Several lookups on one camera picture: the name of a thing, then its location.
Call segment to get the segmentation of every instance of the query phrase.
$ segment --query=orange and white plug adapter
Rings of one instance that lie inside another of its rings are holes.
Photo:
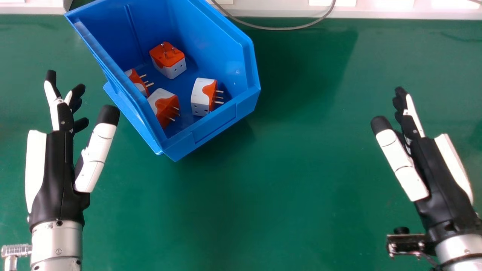
[[[146,76],[145,74],[139,76],[139,74],[137,74],[137,71],[133,68],[124,73],[125,75],[127,75],[127,77],[129,77],[132,83],[134,83],[134,86],[142,93],[142,95],[146,97],[149,96],[148,87],[153,86],[154,83],[146,85],[147,83],[149,83],[149,81],[142,80],[142,78]]]
[[[184,53],[167,41],[149,51],[154,67],[169,79],[174,79],[183,73],[186,67]]]
[[[175,121],[179,114],[179,98],[169,91],[158,88],[147,98],[162,128]]]
[[[192,88],[191,109],[194,116],[204,117],[214,111],[215,104],[224,104],[217,99],[224,99],[219,94],[224,93],[217,89],[217,80],[197,78]]]

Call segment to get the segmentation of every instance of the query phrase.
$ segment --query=green work surface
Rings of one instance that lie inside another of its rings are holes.
[[[329,19],[294,32],[243,30],[262,85],[255,112],[177,163],[122,116],[84,212],[83,269],[427,270],[385,251],[394,227],[422,227],[370,120],[393,120],[393,89],[404,86],[427,134],[451,135],[480,208],[481,23]],[[112,102],[61,16],[0,16],[0,63],[0,244],[28,243],[25,151],[30,129],[51,129],[46,70],[57,70],[64,94],[87,85],[78,118],[94,121]],[[76,155],[90,129],[76,136]]]

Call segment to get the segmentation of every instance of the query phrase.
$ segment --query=metal connector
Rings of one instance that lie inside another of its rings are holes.
[[[20,257],[28,257],[32,254],[30,244],[12,244],[1,247],[3,259],[3,271],[17,271],[17,260]]]

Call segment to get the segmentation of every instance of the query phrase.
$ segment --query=blue storage bin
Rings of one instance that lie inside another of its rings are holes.
[[[205,0],[97,0],[65,16],[104,71],[104,90],[158,155],[178,161],[255,108],[261,88],[253,42]],[[186,55],[187,71],[173,80],[149,56],[164,41]],[[132,68],[155,83],[150,90],[179,97],[181,117],[166,129],[124,74]],[[203,118],[190,106],[197,77],[218,80],[225,92],[225,103]]]

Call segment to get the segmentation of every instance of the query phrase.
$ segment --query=black knob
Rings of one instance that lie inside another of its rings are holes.
[[[410,234],[410,229],[407,227],[398,227],[393,229],[394,234]]]

